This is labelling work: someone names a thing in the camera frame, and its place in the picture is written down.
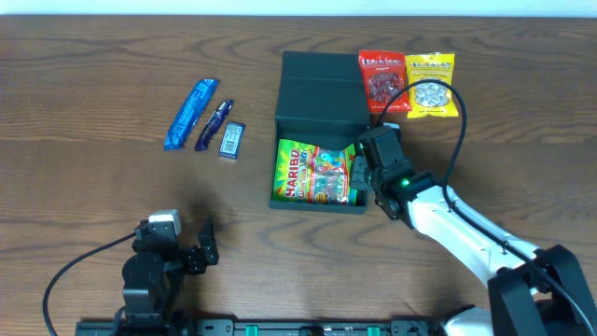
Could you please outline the green Haribo worms bag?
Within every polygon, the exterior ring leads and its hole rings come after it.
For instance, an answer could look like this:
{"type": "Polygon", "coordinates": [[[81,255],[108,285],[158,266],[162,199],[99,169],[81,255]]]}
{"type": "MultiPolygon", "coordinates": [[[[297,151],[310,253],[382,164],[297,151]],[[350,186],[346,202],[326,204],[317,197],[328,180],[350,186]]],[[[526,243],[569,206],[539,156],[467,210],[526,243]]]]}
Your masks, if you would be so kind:
{"type": "Polygon", "coordinates": [[[278,144],[272,199],[278,202],[356,205],[350,187],[355,148],[330,149],[289,139],[278,144]]]}

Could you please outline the dark green box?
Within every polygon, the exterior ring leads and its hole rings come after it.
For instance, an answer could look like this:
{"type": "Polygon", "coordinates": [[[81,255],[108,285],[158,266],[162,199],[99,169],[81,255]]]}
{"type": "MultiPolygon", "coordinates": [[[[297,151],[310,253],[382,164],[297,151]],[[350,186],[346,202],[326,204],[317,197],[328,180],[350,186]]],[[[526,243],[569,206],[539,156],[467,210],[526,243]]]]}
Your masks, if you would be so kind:
{"type": "MultiPolygon", "coordinates": [[[[285,51],[274,116],[271,195],[278,144],[289,139],[330,149],[354,145],[370,123],[364,84],[354,54],[285,51]]],[[[368,196],[357,191],[356,205],[323,205],[269,200],[272,209],[361,215],[368,196]]]]}

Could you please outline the yellow candy bag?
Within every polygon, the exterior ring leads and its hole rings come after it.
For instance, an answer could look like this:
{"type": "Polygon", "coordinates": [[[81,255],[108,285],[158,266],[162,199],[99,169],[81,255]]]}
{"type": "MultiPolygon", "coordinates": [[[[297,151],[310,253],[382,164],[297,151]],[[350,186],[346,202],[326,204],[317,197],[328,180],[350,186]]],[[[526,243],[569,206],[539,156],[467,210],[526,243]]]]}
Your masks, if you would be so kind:
{"type": "MultiPolygon", "coordinates": [[[[434,79],[451,85],[455,64],[454,53],[428,53],[406,56],[409,84],[434,79]]],[[[409,119],[423,117],[453,118],[458,116],[451,91],[437,83],[423,83],[409,90],[409,119]]]]}

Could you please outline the long blue snack packet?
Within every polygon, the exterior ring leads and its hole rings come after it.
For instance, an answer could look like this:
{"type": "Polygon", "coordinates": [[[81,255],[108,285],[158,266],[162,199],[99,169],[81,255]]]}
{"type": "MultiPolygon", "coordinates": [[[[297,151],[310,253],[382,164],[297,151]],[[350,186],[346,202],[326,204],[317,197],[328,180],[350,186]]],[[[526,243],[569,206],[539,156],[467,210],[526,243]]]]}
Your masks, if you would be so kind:
{"type": "Polygon", "coordinates": [[[165,151],[181,149],[217,89],[219,81],[205,78],[198,81],[179,108],[166,137],[165,151]]]}

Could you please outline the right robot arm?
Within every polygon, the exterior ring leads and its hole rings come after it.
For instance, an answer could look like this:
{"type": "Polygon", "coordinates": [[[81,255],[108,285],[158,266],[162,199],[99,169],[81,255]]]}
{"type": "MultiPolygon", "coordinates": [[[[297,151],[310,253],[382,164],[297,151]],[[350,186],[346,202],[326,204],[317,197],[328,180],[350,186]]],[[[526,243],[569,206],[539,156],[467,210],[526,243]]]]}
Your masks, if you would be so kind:
{"type": "Polygon", "coordinates": [[[370,190],[391,219],[436,241],[487,288],[490,307],[439,322],[445,335],[593,335],[596,305],[575,255],[542,249],[498,227],[428,173],[397,154],[359,155],[351,184],[370,190]]]}

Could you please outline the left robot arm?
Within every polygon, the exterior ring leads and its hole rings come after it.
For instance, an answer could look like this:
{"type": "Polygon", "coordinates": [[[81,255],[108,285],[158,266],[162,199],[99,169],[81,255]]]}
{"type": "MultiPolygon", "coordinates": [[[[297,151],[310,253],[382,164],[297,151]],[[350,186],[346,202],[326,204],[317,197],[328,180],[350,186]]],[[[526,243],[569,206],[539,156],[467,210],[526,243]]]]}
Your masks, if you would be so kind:
{"type": "Polygon", "coordinates": [[[174,306],[188,275],[216,265],[214,222],[208,218],[199,243],[181,247],[173,221],[140,222],[134,230],[135,255],[122,268],[124,305],[115,313],[112,335],[192,335],[194,323],[174,306]]]}

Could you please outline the small blue white box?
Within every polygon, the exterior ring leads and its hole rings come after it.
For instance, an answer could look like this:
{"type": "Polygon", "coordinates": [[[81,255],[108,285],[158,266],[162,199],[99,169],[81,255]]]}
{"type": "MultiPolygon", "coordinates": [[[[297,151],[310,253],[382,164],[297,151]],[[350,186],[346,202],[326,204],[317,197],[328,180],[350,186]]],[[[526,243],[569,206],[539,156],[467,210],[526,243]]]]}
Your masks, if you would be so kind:
{"type": "Polygon", "coordinates": [[[219,149],[219,156],[236,160],[239,156],[245,125],[237,122],[228,122],[224,131],[219,149]]]}

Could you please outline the red candy bag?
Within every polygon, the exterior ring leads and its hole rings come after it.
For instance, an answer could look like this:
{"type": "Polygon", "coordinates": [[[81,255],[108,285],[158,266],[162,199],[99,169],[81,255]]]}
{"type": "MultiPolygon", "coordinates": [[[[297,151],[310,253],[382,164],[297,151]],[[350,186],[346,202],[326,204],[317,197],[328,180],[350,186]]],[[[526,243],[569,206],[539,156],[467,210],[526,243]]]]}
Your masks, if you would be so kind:
{"type": "Polygon", "coordinates": [[[361,49],[358,65],[365,85],[369,112],[381,114],[407,84],[406,56],[402,52],[361,49]]]}

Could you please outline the dark blue candy bar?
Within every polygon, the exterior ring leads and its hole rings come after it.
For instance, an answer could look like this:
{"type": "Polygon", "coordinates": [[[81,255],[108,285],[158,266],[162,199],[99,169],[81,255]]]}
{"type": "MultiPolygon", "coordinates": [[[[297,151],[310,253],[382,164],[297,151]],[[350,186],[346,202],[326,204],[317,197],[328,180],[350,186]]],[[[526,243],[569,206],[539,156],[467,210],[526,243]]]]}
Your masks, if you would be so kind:
{"type": "Polygon", "coordinates": [[[233,99],[224,100],[214,111],[211,117],[206,122],[201,134],[194,146],[195,151],[204,151],[209,147],[209,144],[215,134],[220,129],[223,121],[228,116],[232,106],[234,104],[233,99]]]}

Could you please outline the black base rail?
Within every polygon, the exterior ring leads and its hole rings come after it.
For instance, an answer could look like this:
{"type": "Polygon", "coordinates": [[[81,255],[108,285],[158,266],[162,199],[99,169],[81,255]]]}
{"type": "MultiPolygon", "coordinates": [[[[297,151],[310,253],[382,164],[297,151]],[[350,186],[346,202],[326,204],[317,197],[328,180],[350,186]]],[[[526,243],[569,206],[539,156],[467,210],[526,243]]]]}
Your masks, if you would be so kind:
{"type": "Polygon", "coordinates": [[[141,328],[127,322],[116,326],[108,321],[85,321],[76,324],[76,336],[109,335],[187,335],[187,336],[433,336],[444,329],[426,320],[398,319],[389,322],[271,322],[233,321],[230,319],[196,319],[180,327],[141,328]]]}

